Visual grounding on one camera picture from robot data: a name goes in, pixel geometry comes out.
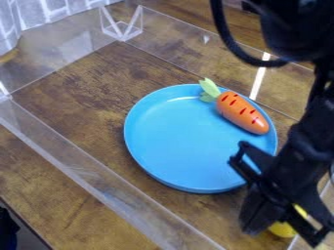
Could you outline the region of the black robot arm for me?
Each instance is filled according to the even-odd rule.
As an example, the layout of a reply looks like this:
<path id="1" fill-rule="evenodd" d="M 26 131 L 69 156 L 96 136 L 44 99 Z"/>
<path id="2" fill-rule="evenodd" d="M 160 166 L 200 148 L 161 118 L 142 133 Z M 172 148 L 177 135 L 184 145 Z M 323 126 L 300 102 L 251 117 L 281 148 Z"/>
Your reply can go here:
<path id="1" fill-rule="evenodd" d="M 263 38 L 279 56 L 264 62 L 247 55 L 229 34 L 220 3 L 211 11 L 221 40 L 233 55 L 253 66 L 313 63 L 315 80 L 305 113 L 291 127 L 275 156 L 247 142 L 229 165 L 247 181 L 239 216 L 243 232 L 255 235 L 275 222 L 291 225 L 309 246 L 334 231 L 334 215 L 316 184 L 334 164 L 334 0 L 247 0 L 260 16 Z"/>

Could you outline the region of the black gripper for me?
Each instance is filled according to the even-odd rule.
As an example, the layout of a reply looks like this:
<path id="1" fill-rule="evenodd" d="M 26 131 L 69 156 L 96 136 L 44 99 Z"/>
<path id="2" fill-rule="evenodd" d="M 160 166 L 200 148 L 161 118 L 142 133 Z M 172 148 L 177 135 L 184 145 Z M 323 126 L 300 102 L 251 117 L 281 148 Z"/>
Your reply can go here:
<path id="1" fill-rule="evenodd" d="M 285 222 L 315 247 L 334 231 L 334 215 L 323 204 L 316 184 L 334 161 L 334 128 L 293 125 L 288 141 L 272 156 L 248 142 L 229 165 L 248 183 L 239 224 L 243 233 L 257 235 L 275 222 Z M 305 218 L 293 205 L 305 211 Z"/>

